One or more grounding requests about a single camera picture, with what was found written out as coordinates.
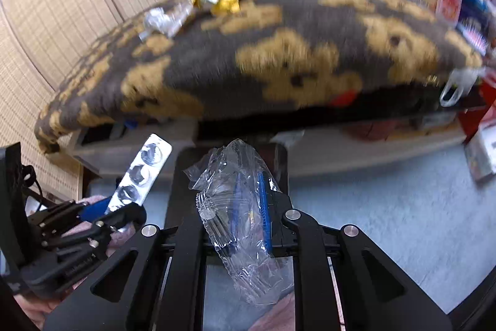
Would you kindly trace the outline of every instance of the human hand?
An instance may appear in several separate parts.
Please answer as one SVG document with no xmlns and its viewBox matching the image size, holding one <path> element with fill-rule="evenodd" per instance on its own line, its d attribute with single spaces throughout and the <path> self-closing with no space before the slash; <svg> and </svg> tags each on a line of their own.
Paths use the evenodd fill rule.
<svg viewBox="0 0 496 331">
<path fill-rule="evenodd" d="M 22 311 L 39 329 L 43 328 L 45 315 L 52 312 L 58 306 L 60 300 L 41 300 L 35 295 L 23 296 L 15 295 L 14 299 L 21 307 Z"/>
</svg>

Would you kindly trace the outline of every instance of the brown and gray blanket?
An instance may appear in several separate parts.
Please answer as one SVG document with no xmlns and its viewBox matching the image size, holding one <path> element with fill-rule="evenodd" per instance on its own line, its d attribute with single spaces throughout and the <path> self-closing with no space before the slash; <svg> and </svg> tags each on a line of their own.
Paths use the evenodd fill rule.
<svg viewBox="0 0 496 331">
<path fill-rule="evenodd" d="M 178 0 L 160 6 L 165 10 Z M 40 113 L 41 149 L 84 127 L 151 116 L 238 118 L 324 105 L 348 92 L 443 83 L 479 67 L 465 40 L 406 0 L 244 0 L 174 39 L 142 43 L 144 12 L 99 38 Z"/>
</svg>

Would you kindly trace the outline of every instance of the transparent plastic bag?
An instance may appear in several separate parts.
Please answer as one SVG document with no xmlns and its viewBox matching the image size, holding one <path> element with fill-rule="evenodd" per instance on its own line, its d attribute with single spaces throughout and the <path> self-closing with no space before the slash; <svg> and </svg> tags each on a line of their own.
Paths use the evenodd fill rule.
<svg viewBox="0 0 496 331">
<path fill-rule="evenodd" d="M 293 267 L 291 259 L 270 255 L 264 184 L 279 188 L 265 162 L 237 139 L 184 172 L 190 188 L 200 191 L 198 212 L 235 288 L 249 303 L 277 303 L 293 286 Z"/>
</svg>

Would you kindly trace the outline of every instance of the silver screw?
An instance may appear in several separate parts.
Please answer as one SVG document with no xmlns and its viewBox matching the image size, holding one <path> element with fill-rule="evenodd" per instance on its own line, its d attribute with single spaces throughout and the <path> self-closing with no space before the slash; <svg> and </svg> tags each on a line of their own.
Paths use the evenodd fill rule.
<svg viewBox="0 0 496 331">
<path fill-rule="evenodd" d="M 302 217 L 302 214 L 296 209 L 290 209 L 289 211 L 286 211 L 286 217 L 289 220 L 298 220 Z"/>
<path fill-rule="evenodd" d="M 143 236 L 145 237 L 151 237 L 153 236 L 155 233 L 157 233 L 157 228 L 153 225 L 146 225 L 142 230 L 141 230 L 141 234 L 143 234 Z"/>
<path fill-rule="evenodd" d="M 344 234 L 349 237 L 355 237 L 358 234 L 358 229 L 353 225 L 348 225 L 344 228 Z"/>
</svg>

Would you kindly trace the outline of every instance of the gray floor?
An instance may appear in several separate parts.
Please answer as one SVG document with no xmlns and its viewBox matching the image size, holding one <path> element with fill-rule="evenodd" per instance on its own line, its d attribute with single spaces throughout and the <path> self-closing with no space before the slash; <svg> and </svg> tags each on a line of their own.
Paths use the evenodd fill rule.
<svg viewBox="0 0 496 331">
<path fill-rule="evenodd" d="M 167 181 L 154 186 L 145 201 L 149 222 L 163 226 L 169 190 Z M 294 207 L 320 224 L 359 226 L 445 312 L 496 266 L 496 180 L 474 184 L 462 146 L 385 166 L 293 178 L 290 195 Z M 207 271 L 204 329 L 247 329 L 264 310 L 237 297 L 219 263 Z"/>
</svg>

